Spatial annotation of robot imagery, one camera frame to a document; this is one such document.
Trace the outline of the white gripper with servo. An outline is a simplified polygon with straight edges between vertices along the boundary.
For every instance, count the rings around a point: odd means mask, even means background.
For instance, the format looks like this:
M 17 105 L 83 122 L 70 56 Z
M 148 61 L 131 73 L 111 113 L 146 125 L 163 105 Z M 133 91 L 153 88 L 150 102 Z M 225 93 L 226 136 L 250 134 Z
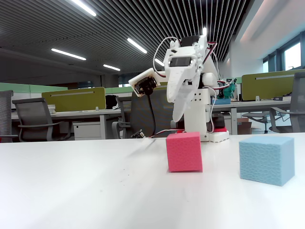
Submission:
M 173 120 L 175 122 L 181 119 L 198 89 L 206 49 L 206 35 L 195 35 L 183 38 L 181 46 L 178 42 L 174 42 L 166 52 L 164 67 L 165 73 L 169 74 L 167 101 L 174 103 Z M 200 71 L 196 68 L 170 68 L 189 66 L 193 60 L 197 60 L 197 67 Z

